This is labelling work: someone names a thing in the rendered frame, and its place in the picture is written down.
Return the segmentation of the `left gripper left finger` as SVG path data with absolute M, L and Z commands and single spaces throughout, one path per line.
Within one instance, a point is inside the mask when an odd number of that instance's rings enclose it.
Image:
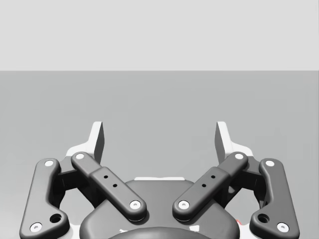
M 59 239 L 71 226 L 60 209 L 66 191 L 78 188 L 98 207 L 108 200 L 128 221 L 147 215 L 145 201 L 109 168 L 101 166 L 104 130 L 93 123 L 88 140 L 67 150 L 62 161 L 45 158 L 37 162 L 19 230 L 20 239 Z

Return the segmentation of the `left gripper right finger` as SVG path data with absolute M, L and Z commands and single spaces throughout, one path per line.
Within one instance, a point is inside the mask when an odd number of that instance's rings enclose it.
M 212 200 L 226 207 L 244 188 L 253 191 L 259 204 L 248 225 L 252 236 L 299 239 L 299 224 L 282 162 L 273 158 L 256 160 L 250 148 L 231 140 L 223 121 L 216 124 L 214 142 L 219 164 L 174 201 L 174 218 L 188 222 Z

